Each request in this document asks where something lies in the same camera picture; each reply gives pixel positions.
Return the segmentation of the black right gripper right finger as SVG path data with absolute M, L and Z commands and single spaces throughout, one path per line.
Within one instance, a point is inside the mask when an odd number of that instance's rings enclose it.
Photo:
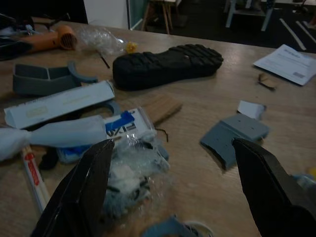
M 277 158 L 245 139 L 232 141 L 242 190 L 263 237 L 316 235 L 316 181 L 289 175 Z

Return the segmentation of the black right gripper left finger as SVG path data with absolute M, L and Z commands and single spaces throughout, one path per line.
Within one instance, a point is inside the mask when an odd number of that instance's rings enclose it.
M 114 145 L 112 139 L 104 140 L 84 153 L 55 189 L 31 236 L 100 236 Z

